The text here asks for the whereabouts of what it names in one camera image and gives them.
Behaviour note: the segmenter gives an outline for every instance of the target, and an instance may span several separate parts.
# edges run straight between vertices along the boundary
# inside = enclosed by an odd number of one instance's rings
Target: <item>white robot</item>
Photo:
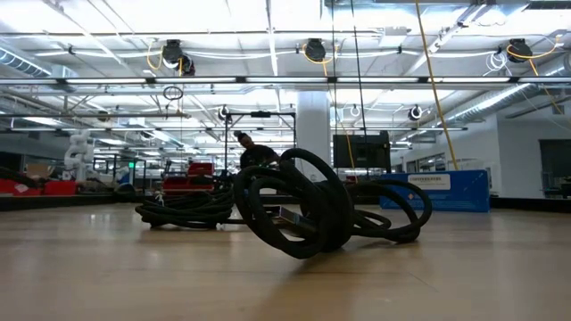
[[[75,177],[76,181],[82,182],[93,175],[91,163],[93,162],[94,146],[87,144],[89,134],[89,130],[82,129],[70,137],[70,149],[63,158],[65,164],[63,180],[72,180]]]

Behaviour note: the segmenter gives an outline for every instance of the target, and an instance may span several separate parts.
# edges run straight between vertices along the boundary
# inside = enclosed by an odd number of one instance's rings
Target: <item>black screen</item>
[[[389,169],[391,167],[390,144],[388,133],[381,132],[380,135],[333,135],[333,163],[340,169],[350,169],[353,167],[349,154],[349,144],[354,167],[358,169]]]

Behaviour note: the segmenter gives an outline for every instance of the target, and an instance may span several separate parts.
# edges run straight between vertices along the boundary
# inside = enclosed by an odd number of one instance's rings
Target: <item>ceiling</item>
[[[423,42],[414,2],[373,4],[374,1],[356,0],[354,18],[348,3],[335,1],[332,10],[328,1],[324,5],[319,0],[138,0],[137,4],[128,0],[65,0],[58,4],[48,0],[3,0],[0,3],[0,47],[19,50],[26,59],[47,69],[65,66],[81,78],[151,77],[153,74],[176,77],[177,72],[164,65],[154,70],[147,58],[157,65],[160,61],[157,53],[166,40],[180,39],[181,47],[192,57],[196,77],[323,77],[323,65],[308,62],[302,50],[296,52],[308,38],[315,37],[322,39],[329,54],[336,45],[336,59],[326,65],[328,76],[334,73],[335,76],[357,76],[359,72],[361,76],[428,75],[426,63],[419,62],[423,57]],[[497,69],[491,68],[493,52],[498,48],[505,50],[511,38],[524,38],[535,54],[544,53],[554,46],[555,36],[561,35],[554,53],[536,60],[542,64],[564,53],[571,41],[569,10],[525,10],[525,4],[490,5],[477,11],[480,15],[465,28],[456,29],[462,13],[470,8],[462,1],[456,4],[433,1],[421,6],[427,43],[440,41],[433,48],[431,58],[436,76],[492,77],[502,76],[507,70],[521,75],[529,72],[528,64],[506,62],[500,63]],[[1,64],[0,75],[28,77]],[[107,110],[144,116],[164,111],[169,103],[160,94],[161,86],[112,86],[108,89],[116,90],[117,94],[96,96],[89,93],[101,92],[104,88],[77,86],[74,93],[54,91],[46,86],[11,86],[10,89],[32,95],[57,110],[62,110],[63,97],[67,95],[68,104],[78,103],[73,112]],[[481,92],[468,89],[438,90],[445,111]],[[145,125],[216,127],[220,126],[217,113],[221,106],[239,112],[295,111],[297,92],[301,89],[239,85],[216,85],[212,89],[210,85],[191,85],[185,90],[181,108],[190,119],[147,119]],[[343,123],[358,123],[360,115],[352,116],[351,111],[354,104],[360,108],[361,97],[368,126],[405,126],[408,107],[417,104],[425,110],[434,108],[434,95],[428,87],[390,90],[368,87],[362,91],[357,86],[344,87],[337,89],[336,102],[332,102],[343,114]],[[5,105],[4,112],[10,111]],[[95,119],[86,122],[90,127],[121,124],[119,120],[106,124]],[[243,122],[255,127],[284,127],[275,132],[254,132],[256,139],[293,139],[281,119],[244,118]],[[167,134],[177,136],[184,144],[196,144],[196,139],[204,140],[205,144],[216,143],[215,138],[206,133]],[[130,143],[146,144],[131,133],[124,138]]]

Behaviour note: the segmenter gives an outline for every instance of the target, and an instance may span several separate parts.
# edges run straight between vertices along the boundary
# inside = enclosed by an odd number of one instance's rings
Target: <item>fluorescent light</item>
[[[338,83],[357,83],[357,82],[359,82],[359,78],[358,77],[340,77],[337,79],[337,82]],[[380,77],[379,78],[365,77],[365,78],[361,78],[360,82],[362,82],[362,83],[375,83],[375,82],[417,83],[418,78],[416,78],[416,77],[382,77],[382,78],[380,78]]]
[[[144,78],[71,78],[68,84],[144,84]]]
[[[97,140],[106,144],[127,144],[119,139],[97,138]]]
[[[157,74],[155,74],[154,72],[152,72],[151,70],[143,70],[144,73],[148,73],[151,74],[153,77],[157,77]]]
[[[29,131],[55,131],[56,128],[7,128],[11,131],[23,131],[23,132],[29,132]]]
[[[444,82],[444,83],[498,83],[498,82],[508,82],[509,77],[444,77],[444,78],[434,78],[434,82]]]
[[[88,129],[90,132],[91,131],[105,131],[106,128],[84,128],[84,129]],[[62,128],[63,131],[76,131],[76,130],[81,130],[81,128]]]
[[[54,119],[47,119],[44,117],[25,117],[24,118],[27,121],[33,121],[35,123],[38,124],[42,124],[42,125],[47,125],[47,126],[59,126],[62,123],[58,120],[54,120]]]
[[[154,130],[149,134],[153,135],[155,138],[162,140],[163,142],[170,142],[171,140],[167,134],[161,132],[160,130]]]
[[[417,128],[419,130],[421,130],[421,132],[419,133],[420,135],[424,134],[422,132],[426,132],[426,131],[444,131],[444,128]],[[468,128],[447,128],[448,131],[460,131],[460,130],[468,130]]]
[[[0,85],[55,85],[55,79],[0,79]]]
[[[157,84],[212,84],[212,83],[235,83],[236,79],[233,77],[173,77],[173,78],[157,78],[154,80]]]
[[[248,77],[246,78],[248,83],[316,83],[316,82],[327,82],[327,77]]]
[[[523,77],[519,79],[519,82],[528,83],[563,83],[571,82],[571,77]]]

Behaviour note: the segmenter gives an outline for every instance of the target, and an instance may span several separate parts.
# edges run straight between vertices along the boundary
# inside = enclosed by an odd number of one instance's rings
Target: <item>yellow cable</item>
[[[349,139],[349,134],[347,133],[347,130],[345,130],[343,122],[339,119],[339,114],[337,113],[337,106],[334,106],[333,108],[335,108],[335,119],[339,121],[339,125],[341,125],[341,128],[345,133],[345,137],[347,138],[347,148],[349,149],[349,159],[351,160],[351,168],[353,170],[353,175],[355,176],[355,183],[359,183],[359,179],[357,178],[357,173],[355,172],[355,161],[353,160],[353,152],[351,151],[351,139]]]
[[[164,45],[161,46],[161,53],[160,53],[161,56],[159,57],[159,65],[155,67],[151,63],[151,47],[153,46],[153,42],[154,40],[151,40],[149,48],[146,51],[146,63],[149,65],[149,67],[151,67],[152,70],[158,70],[162,66],[162,48],[164,48]]]
[[[438,93],[436,93],[436,82],[434,81],[434,73],[432,72],[432,64],[430,63],[430,56],[428,54],[428,45],[426,44],[425,29],[422,26],[422,19],[420,18],[420,2],[415,0],[415,5],[417,7],[417,17],[418,25],[420,27],[420,35],[422,36],[422,46],[425,49],[426,65],[428,66],[428,73],[430,73],[430,83],[432,84],[432,91],[434,93],[434,100],[436,102],[436,109],[438,110],[438,116],[442,122],[444,134],[446,135],[446,140],[448,141],[448,147],[450,148],[450,155],[452,157],[452,163],[454,164],[454,169],[458,170],[458,163],[456,162],[456,155],[454,154],[454,147],[452,146],[452,140],[450,139],[450,134],[448,133],[448,127],[446,126],[446,121],[444,120],[444,115],[442,108],[440,107],[440,100],[438,99]]]
[[[539,77],[539,72],[537,72],[537,68],[535,68],[535,64],[534,64],[534,61],[532,59],[529,60],[529,64],[532,66],[532,70],[534,71],[535,76]],[[563,115],[563,111],[559,108],[559,106],[555,102],[555,99],[550,94],[550,91],[547,90],[546,87],[544,87],[543,90],[545,91],[545,94],[547,94],[547,96],[550,98],[551,104],[553,105],[553,107],[555,107],[555,109],[557,109],[557,111],[559,112],[559,115]],[[566,120],[571,124],[571,119],[566,118]]]
[[[553,48],[551,48],[551,50],[549,50],[547,53],[542,53],[542,54],[538,54],[536,56],[524,56],[521,54],[517,54],[517,53],[512,53],[509,49],[513,46],[513,45],[508,45],[508,47],[506,48],[506,51],[508,52],[508,54],[511,54],[514,57],[517,58],[521,58],[521,59],[537,59],[537,58],[542,58],[545,57],[548,54],[552,54],[555,49],[557,48],[557,42],[559,41],[559,37],[555,37],[555,44],[553,44]]]

